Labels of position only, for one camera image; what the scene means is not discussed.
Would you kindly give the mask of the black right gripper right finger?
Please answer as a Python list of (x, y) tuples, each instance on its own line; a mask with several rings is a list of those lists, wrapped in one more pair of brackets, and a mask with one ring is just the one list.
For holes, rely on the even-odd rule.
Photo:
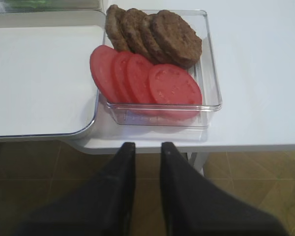
[(198, 173), (171, 142), (161, 146), (161, 200), (169, 236), (286, 236), (274, 216)]

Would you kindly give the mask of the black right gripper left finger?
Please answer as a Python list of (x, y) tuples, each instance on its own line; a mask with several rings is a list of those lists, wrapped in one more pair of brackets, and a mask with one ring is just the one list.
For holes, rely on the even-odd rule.
[(124, 143), (95, 176), (32, 213), (15, 235), (129, 235), (136, 187), (135, 154), (135, 144)]

